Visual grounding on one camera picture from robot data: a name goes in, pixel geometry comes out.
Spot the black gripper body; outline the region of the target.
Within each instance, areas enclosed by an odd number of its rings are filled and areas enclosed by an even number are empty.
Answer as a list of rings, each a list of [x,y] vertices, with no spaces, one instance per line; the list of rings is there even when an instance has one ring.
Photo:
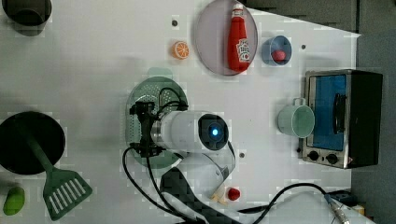
[[[151,128],[158,118],[153,114],[155,104],[153,102],[136,102],[130,108],[131,115],[137,115],[141,127],[141,137],[138,143],[131,143],[130,146],[142,157],[150,158],[161,154],[163,149],[157,146],[151,137]]]

